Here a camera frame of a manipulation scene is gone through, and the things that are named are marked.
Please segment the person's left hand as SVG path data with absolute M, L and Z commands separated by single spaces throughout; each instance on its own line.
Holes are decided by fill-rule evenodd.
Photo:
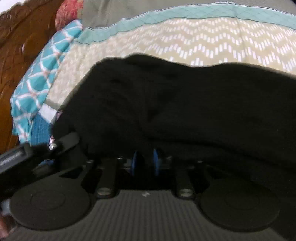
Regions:
M 8 217 L 0 216 L 0 239 L 6 238 L 10 235 L 10 222 Z

